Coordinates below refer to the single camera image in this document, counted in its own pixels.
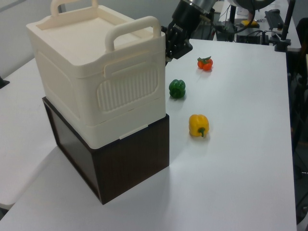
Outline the black Franka gripper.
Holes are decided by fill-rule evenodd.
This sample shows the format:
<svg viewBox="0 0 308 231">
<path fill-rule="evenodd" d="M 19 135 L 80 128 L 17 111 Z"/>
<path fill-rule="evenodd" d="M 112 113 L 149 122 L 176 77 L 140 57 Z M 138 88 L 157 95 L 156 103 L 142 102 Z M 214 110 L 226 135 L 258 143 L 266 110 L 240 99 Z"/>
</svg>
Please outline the black Franka gripper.
<svg viewBox="0 0 308 231">
<path fill-rule="evenodd" d="M 190 33 L 187 29 L 173 20 L 166 32 L 166 62 L 167 65 L 173 59 L 179 59 L 189 53 L 193 48 L 189 42 Z"/>
</svg>

